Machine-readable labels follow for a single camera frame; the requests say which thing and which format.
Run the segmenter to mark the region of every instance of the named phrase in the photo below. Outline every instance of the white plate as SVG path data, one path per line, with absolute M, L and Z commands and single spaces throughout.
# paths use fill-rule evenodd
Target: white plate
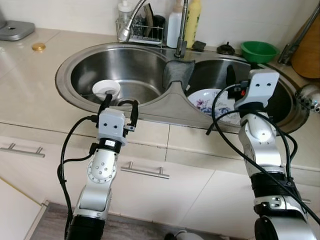
M 188 96 L 188 100 L 201 112 L 211 117 L 212 103 L 214 102 L 214 99 L 216 98 L 220 90 L 221 89 L 216 88 L 202 89 Z M 228 92 L 225 91 L 216 102 L 214 110 L 215 117 L 219 117 L 222 114 L 235 110 L 234 104 L 235 100 L 228 99 Z M 227 115 L 223 117 L 221 120 L 230 124 L 240 124 L 240 116 L 238 113 L 232 113 L 230 115 Z
M 106 92 L 109 92 L 114 100 L 119 95 L 120 88 L 120 84 L 114 80 L 101 80 L 93 85 L 92 92 L 102 101 L 106 98 Z

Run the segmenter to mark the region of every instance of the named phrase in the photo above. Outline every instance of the gray cloth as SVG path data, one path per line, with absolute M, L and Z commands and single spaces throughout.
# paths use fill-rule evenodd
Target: gray cloth
M 163 70 L 163 87 L 167 90 L 172 82 L 181 82 L 182 89 L 185 91 L 194 72 L 195 65 L 196 61 L 168 61 Z

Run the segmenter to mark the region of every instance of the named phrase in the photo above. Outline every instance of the wooden floor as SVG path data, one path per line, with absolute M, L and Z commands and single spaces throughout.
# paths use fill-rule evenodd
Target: wooden floor
M 67 207 L 50 203 L 36 227 L 31 240 L 63 240 Z M 109 215 L 102 240 L 163 240 L 167 233 L 182 228 Z M 216 235 L 197 233 L 204 240 L 222 240 Z

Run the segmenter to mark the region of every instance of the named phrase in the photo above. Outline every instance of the floral plate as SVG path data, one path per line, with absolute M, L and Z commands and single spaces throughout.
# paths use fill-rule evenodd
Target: floral plate
M 220 92 L 220 89 L 216 88 L 208 88 L 208 89 L 202 89 L 199 91 L 196 91 L 192 93 L 190 96 L 188 96 L 188 100 L 201 112 L 212 116 L 212 103 L 214 102 L 214 99 Z M 234 99 L 228 99 L 228 92 L 224 92 L 220 98 L 218 99 L 214 114 L 215 117 L 219 117 L 222 114 L 228 113 L 230 111 L 233 111 L 235 104 Z M 238 113 L 232 113 L 230 115 L 227 115 L 222 118 L 223 122 L 229 123 L 229 124 L 240 124 L 240 116 Z

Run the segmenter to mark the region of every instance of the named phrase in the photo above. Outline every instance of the cabinet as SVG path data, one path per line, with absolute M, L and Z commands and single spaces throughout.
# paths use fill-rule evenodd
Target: cabinet
M 320 188 L 297 185 L 301 197 L 320 208 Z M 215 171 L 181 225 L 191 229 L 250 239 L 258 216 L 253 210 L 254 194 L 248 176 Z
M 117 176 L 112 184 L 112 210 L 123 216 L 163 224 L 180 225 L 197 199 L 213 170 L 170 162 L 134 159 L 133 167 L 163 173 L 170 179 L 120 171 L 128 159 L 119 158 Z
M 47 199 L 51 202 L 65 205 L 65 198 L 57 178 L 61 146 L 11 137 L 0 137 L 0 147 L 6 148 L 10 143 L 15 143 L 16 149 L 28 152 L 35 152 L 38 147 L 42 147 L 45 157 L 0 151 L 0 177 L 38 203 L 42 203 Z M 87 154 L 88 150 L 68 147 L 65 157 L 66 159 L 82 158 Z M 84 174 L 87 165 L 88 161 L 65 165 L 65 177 L 68 180 L 68 190 L 74 205 L 87 180 L 86 174 Z
M 1 239 L 23 240 L 41 207 L 1 179 L 0 191 Z

